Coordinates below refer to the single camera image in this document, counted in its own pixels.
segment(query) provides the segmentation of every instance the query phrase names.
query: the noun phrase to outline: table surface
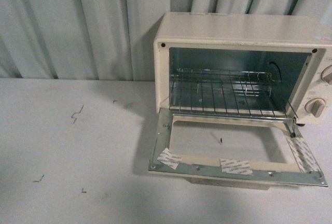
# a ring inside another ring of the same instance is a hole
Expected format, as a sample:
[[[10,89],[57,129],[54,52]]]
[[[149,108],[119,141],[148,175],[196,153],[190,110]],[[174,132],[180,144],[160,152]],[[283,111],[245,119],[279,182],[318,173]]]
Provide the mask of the table surface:
[[[0,79],[0,105],[0,223],[332,220],[331,187],[261,191],[149,174],[153,82]],[[331,119],[330,110],[300,131],[332,185]]]

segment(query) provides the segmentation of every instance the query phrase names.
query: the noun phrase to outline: toaster oven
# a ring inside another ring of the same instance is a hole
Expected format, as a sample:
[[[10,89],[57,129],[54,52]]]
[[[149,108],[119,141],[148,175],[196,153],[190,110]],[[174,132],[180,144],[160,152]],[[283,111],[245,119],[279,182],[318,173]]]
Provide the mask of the toaster oven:
[[[302,16],[166,13],[148,170],[231,187],[327,187],[298,125],[318,123],[331,104],[331,34]]]

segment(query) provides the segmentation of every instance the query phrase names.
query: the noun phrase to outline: open oven door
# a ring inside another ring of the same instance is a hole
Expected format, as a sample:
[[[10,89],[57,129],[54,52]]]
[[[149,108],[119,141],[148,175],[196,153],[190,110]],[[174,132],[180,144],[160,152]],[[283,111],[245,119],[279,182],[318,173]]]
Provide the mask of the open oven door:
[[[255,189],[327,187],[295,118],[213,118],[162,108],[155,141],[148,168],[153,173]]]

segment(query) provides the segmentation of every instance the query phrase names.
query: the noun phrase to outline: control knob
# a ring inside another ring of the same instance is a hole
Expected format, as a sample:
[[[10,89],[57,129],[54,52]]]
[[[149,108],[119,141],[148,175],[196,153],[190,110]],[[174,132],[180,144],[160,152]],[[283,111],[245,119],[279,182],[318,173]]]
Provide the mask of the control knob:
[[[322,72],[321,78],[323,81],[332,85],[332,65],[327,67],[326,69],[324,69],[324,71]]]
[[[308,113],[312,114],[315,118],[319,118],[325,108],[325,101],[321,98],[310,100],[305,109]]]

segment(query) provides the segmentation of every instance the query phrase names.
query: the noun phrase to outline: wire rack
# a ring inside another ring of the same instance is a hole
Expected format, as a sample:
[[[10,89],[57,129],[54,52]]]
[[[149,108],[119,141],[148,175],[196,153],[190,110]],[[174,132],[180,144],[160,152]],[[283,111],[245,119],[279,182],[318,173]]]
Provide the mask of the wire rack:
[[[170,76],[170,111],[194,115],[288,119],[288,101],[270,73],[178,69]]]

